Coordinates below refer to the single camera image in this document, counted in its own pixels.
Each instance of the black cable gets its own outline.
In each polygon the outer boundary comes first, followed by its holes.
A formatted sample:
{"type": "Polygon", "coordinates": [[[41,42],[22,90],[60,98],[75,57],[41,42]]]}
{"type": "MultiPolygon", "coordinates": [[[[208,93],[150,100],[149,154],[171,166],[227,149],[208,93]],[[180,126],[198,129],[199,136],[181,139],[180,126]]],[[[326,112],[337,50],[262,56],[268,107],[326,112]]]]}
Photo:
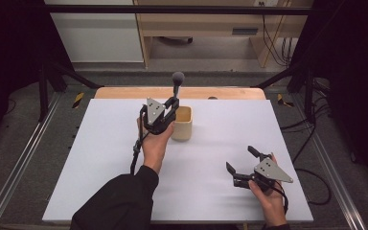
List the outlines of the black cable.
{"type": "Polygon", "coordinates": [[[308,173],[308,174],[311,174],[315,177],[317,177],[318,179],[320,179],[324,184],[325,184],[325,187],[327,187],[327,191],[328,191],[328,196],[327,198],[325,199],[325,201],[321,201],[321,202],[316,202],[316,201],[309,201],[309,204],[314,204],[314,205],[325,205],[325,204],[328,204],[330,201],[331,201],[331,197],[332,197],[332,192],[331,192],[331,187],[330,185],[327,183],[327,181],[325,181],[325,179],[323,179],[320,175],[314,173],[314,172],[311,172],[311,171],[308,171],[308,170],[304,170],[304,169],[298,169],[298,168],[295,168],[296,171],[300,171],[300,172],[304,172],[304,173],[308,173]]]}
{"type": "Polygon", "coordinates": [[[326,93],[322,92],[321,89],[317,88],[316,86],[314,86],[312,88],[312,92],[315,92],[316,94],[318,94],[320,97],[328,97],[326,95],[326,93]]]}
{"type": "Polygon", "coordinates": [[[9,99],[10,102],[13,102],[13,107],[11,109],[9,109],[5,115],[7,114],[10,114],[15,108],[16,108],[16,101],[15,100],[12,100],[12,99],[9,99]]]}
{"type": "Polygon", "coordinates": [[[280,59],[282,62],[284,62],[284,61],[280,58],[279,54],[277,53],[276,47],[274,46],[274,43],[273,43],[273,41],[271,40],[270,34],[268,34],[268,31],[267,31],[267,29],[266,29],[266,27],[265,27],[265,15],[264,15],[264,14],[262,15],[262,18],[263,18],[263,41],[264,41],[264,45],[265,45],[265,47],[267,47],[268,51],[269,51],[269,52],[270,52],[270,54],[273,56],[273,58],[274,58],[274,60],[276,61],[276,63],[277,63],[278,65],[285,66],[285,64],[284,64],[284,63],[283,63],[283,64],[281,64],[281,63],[279,63],[279,61],[277,60],[277,58],[278,58],[278,59],[280,59]],[[267,33],[267,35],[268,35],[268,38],[269,38],[269,40],[270,40],[270,42],[271,42],[271,46],[273,47],[273,50],[274,50],[274,52],[276,53],[277,58],[274,56],[273,52],[271,51],[270,47],[267,45],[267,42],[265,41],[265,33],[267,33]]]}
{"type": "Polygon", "coordinates": [[[283,60],[287,59],[287,56],[285,55],[285,49],[286,49],[286,38],[283,37],[283,43],[282,43],[282,58],[283,60]]]}
{"type": "Polygon", "coordinates": [[[303,127],[301,129],[292,130],[292,131],[283,131],[283,133],[301,132],[301,131],[304,131],[304,130],[307,130],[307,129],[310,129],[310,128],[312,128],[312,126],[303,127]]]}
{"type": "Polygon", "coordinates": [[[289,129],[289,128],[292,128],[292,127],[298,127],[300,125],[302,125],[303,123],[305,123],[308,119],[304,119],[303,121],[300,121],[298,123],[295,123],[295,124],[292,124],[292,125],[289,125],[289,126],[282,126],[280,127],[280,130],[286,130],[286,129],[289,129]]]}
{"type": "Polygon", "coordinates": [[[282,184],[280,184],[277,180],[276,180],[276,183],[280,186],[281,190],[282,191],[279,191],[278,189],[276,188],[273,188],[274,191],[276,191],[277,193],[279,193],[281,196],[283,196],[283,198],[285,199],[285,205],[284,205],[284,209],[285,209],[285,214],[287,213],[288,211],[288,198],[286,196],[286,193],[285,193],[285,189],[283,189],[283,186],[282,184]]]}
{"type": "Polygon", "coordinates": [[[319,115],[316,116],[316,118],[320,118],[320,117],[324,116],[325,114],[329,114],[329,111],[324,111],[323,113],[320,113],[319,115]]]}
{"type": "Polygon", "coordinates": [[[321,101],[321,100],[327,100],[327,97],[320,97],[320,98],[318,98],[318,99],[316,99],[314,102],[313,102],[313,104],[317,104],[319,101],[321,101]]]}
{"type": "Polygon", "coordinates": [[[288,41],[288,52],[287,52],[287,66],[291,64],[291,45],[292,45],[292,37],[289,38],[288,41]]]}
{"type": "Polygon", "coordinates": [[[312,131],[310,133],[309,138],[307,138],[307,140],[304,142],[303,146],[298,150],[297,154],[292,159],[292,164],[295,163],[295,161],[297,160],[297,158],[300,156],[301,152],[303,152],[304,147],[307,145],[307,143],[309,142],[309,140],[312,137],[313,133],[315,132],[315,128],[316,128],[316,125],[313,126],[313,129],[312,129],[312,131]]]}
{"type": "Polygon", "coordinates": [[[314,79],[313,81],[313,86],[314,86],[314,89],[319,90],[325,95],[328,95],[331,93],[330,88],[325,87],[323,84],[319,83],[316,79],[314,79]]]}
{"type": "Polygon", "coordinates": [[[330,109],[330,106],[327,105],[327,104],[324,104],[321,107],[319,107],[319,109],[315,112],[316,118],[320,117],[319,115],[317,115],[319,112],[322,112],[323,110],[327,110],[327,109],[330,109]]]}
{"type": "Polygon", "coordinates": [[[143,140],[149,135],[149,133],[146,133],[145,136],[143,136],[143,113],[145,112],[146,106],[143,105],[139,112],[139,137],[136,140],[135,145],[133,146],[133,160],[130,164],[130,174],[134,175],[134,170],[136,168],[136,162],[137,158],[139,156],[140,148],[142,147],[143,140]]]}
{"type": "Polygon", "coordinates": [[[316,114],[318,113],[318,112],[321,112],[322,110],[324,110],[324,109],[326,109],[326,108],[328,108],[329,107],[329,105],[327,105],[327,104],[322,104],[318,109],[316,109],[316,111],[314,111],[313,112],[313,114],[315,115],[315,117],[316,117],[316,114]]]}

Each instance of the black rod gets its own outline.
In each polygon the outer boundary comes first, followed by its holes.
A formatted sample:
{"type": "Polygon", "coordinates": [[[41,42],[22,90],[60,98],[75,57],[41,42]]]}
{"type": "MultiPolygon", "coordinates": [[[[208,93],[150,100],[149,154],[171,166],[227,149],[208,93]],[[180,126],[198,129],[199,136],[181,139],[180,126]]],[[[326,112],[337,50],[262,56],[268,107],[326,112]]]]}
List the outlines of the black rod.
{"type": "Polygon", "coordinates": [[[192,13],[192,14],[264,14],[312,15],[326,10],[285,7],[223,7],[223,6],[126,6],[126,5],[45,5],[25,6],[27,9],[68,13],[192,13]]]}
{"type": "Polygon", "coordinates": [[[96,84],[96,83],[92,82],[91,80],[88,80],[88,79],[84,78],[83,76],[77,74],[73,70],[67,69],[66,67],[64,67],[64,66],[62,66],[58,63],[53,62],[52,66],[56,70],[58,70],[61,74],[68,75],[72,79],[83,83],[85,86],[88,86],[88,87],[93,88],[93,89],[104,87],[104,85],[96,84]]]}
{"type": "Polygon", "coordinates": [[[250,86],[251,88],[261,88],[261,89],[265,89],[267,87],[269,87],[271,84],[286,78],[288,76],[291,76],[293,74],[295,74],[297,72],[297,70],[299,70],[299,68],[302,66],[301,64],[301,60],[298,62],[295,62],[293,65],[289,66],[289,68],[285,69],[284,71],[276,74],[275,76],[271,77],[268,80],[263,81],[262,83],[255,85],[255,86],[250,86]]]}

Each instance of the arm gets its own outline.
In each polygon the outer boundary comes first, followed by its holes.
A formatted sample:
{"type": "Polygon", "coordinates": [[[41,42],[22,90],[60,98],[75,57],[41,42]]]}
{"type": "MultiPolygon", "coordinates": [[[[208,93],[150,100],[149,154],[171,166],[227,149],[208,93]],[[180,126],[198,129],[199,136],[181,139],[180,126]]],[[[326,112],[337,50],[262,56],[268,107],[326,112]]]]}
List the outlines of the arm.
{"type": "MultiPolygon", "coordinates": [[[[264,219],[267,230],[287,230],[289,225],[286,220],[286,214],[283,206],[283,197],[273,190],[263,193],[259,186],[252,180],[249,181],[249,187],[255,197],[260,201],[264,213],[264,219]]],[[[281,190],[280,185],[275,183],[275,188],[281,190]]]]}
{"type": "Polygon", "coordinates": [[[71,230],[149,229],[152,196],[173,123],[143,142],[144,163],[135,175],[122,174],[107,182],[73,215],[71,230]]]}

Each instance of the white cabinet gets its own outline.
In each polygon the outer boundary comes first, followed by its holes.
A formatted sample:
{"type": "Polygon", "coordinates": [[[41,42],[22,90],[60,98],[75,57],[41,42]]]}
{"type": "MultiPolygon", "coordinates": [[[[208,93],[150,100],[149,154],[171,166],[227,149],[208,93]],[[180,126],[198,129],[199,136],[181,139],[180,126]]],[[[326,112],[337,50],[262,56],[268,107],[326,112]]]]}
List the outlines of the white cabinet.
{"type": "MultiPolygon", "coordinates": [[[[132,5],[131,0],[45,0],[46,4],[132,5]]],[[[72,62],[143,62],[133,13],[51,13],[72,62]]]]}

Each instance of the black sleeve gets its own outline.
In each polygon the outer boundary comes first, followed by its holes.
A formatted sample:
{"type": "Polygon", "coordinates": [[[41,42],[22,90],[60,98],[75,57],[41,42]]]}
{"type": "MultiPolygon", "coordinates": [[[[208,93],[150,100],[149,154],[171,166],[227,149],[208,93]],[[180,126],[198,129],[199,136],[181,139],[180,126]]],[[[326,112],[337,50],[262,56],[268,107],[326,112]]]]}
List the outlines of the black sleeve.
{"type": "Polygon", "coordinates": [[[70,229],[149,229],[158,180],[147,166],[111,179],[73,215],[70,229]]]}
{"type": "Polygon", "coordinates": [[[280,225],[280,226],[264,228],[264,230],[290,230],[290,229],[291,228],[289,228],[288,224],[283,224],[283,225],[280,225]]]}

